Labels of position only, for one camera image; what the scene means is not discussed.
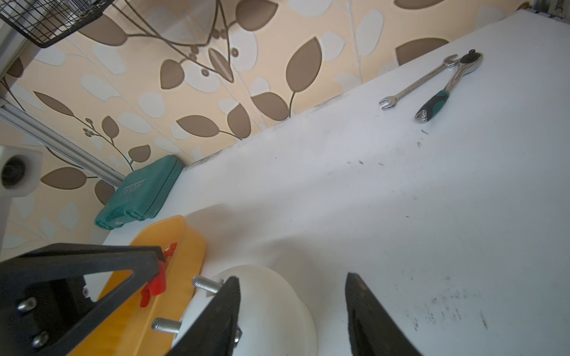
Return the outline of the silver protruding screw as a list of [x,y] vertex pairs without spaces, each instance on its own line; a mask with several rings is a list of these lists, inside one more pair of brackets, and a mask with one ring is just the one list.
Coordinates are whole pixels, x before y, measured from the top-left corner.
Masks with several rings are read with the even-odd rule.
[[177,320],[170,320],[158,317],[151,323],[151,329],[157,332],[177,335],[181,329],[182,323]]
[[209,278],[203,277],[201,275],[195,276],[192,279],[192,284],[196,289],[200,289],[216,295],[222,288],[223,284],[221,282],[211,280]]

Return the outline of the green plastic tool case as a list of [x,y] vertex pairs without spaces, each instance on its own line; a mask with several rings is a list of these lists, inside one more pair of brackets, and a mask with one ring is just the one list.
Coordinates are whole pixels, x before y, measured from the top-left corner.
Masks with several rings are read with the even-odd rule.
[[126,223],[156,217],[183,169],[184,164],[169,155],[133,171],[96,216],[94,224],[111,231]]

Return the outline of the silver combination wrench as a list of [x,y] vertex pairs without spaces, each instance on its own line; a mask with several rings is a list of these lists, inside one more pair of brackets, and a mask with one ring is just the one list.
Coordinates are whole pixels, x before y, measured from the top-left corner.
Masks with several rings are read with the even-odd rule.
[[418,79],[417,81],[410,84],[408,87],[401,90],[399,93],[393,96],[386,96],[385,98],[383,98],[379,102],[381,109],[383,111],[388,111],[395,108],[401,99],[408,96],[408,94],[410,94],[420,86],[424,85],[426,82],[430,81],[435,76],[442,73],[443,71],[448,70],[449,68],[456,67],[459,64],[459,62],[460,58],[457,54],[445,57],[445,59],[443,59],[442,63],[439,66],[434,68],[432,71],[430,71],[429,73]]

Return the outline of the red screw sleeve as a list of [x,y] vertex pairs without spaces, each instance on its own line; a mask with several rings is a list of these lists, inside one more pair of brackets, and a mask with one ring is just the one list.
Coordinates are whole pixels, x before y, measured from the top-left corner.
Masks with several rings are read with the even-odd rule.
[[166,288],[166,264],[160,261],[158,275],[145,284],[140,292],[140,307],[146,308],[151,298],[163,294]]

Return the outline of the green handled ratchet wrench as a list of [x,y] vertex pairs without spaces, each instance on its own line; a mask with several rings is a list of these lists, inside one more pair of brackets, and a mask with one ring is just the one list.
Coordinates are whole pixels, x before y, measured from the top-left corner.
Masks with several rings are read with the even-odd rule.
[[448,84],[418,110],[414,117],[415,120],[420,123],[427,123],[432,120],[442,110],[461,78],[476,71],[481,66],[482,61],[482,53],[477,52],[475,49],[462,56],[457,64],[456,72]]

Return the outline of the white dome with screws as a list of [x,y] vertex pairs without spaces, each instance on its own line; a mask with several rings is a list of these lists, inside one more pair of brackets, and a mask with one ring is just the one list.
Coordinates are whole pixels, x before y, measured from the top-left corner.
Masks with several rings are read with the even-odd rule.
[[[313,318],[291,285],[277,272],[264,266],[242,265],[214,277],[223,283],[239,279],[241,337],[233,355],[317,355],[318,340]],[[181,317],[182,326],[172,345],[178,342],[205,309],[213,294],[197,289]]]

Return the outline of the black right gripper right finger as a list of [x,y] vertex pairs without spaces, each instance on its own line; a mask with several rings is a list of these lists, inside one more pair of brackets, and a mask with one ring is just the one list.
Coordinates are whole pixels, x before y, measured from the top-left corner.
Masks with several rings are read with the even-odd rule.
[[356,273],[347,275],[345,299],[353,355],[420,354]]

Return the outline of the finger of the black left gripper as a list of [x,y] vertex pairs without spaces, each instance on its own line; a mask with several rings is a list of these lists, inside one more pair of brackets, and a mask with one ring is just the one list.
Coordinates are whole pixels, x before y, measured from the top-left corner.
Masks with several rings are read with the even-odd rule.
[[[1,262],[1,354],[67,355],[160,275],[159,246],[56,243]],[[128,276],[93,302],[85,276]]]

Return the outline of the yellow plastic tray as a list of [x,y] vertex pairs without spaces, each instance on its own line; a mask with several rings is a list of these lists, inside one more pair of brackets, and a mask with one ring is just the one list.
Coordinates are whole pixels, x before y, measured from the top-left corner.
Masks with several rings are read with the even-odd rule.
[[145,228],[132,246],[159,246],[157,277],[145,283],[114,311],[71,355],[166,355],[174,335],[154,331],[161,317],[178,321],[194,295],[192,279],[200,274],[206,240],[190,228],[185,218],[171,217]]

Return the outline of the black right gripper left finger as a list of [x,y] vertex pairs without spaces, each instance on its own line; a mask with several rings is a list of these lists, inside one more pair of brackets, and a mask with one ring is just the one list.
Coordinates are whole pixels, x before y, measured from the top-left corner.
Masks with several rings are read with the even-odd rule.
[[240,333],[237,325],[240,302],[239,279],[231,276],[168,354],[232,355]]

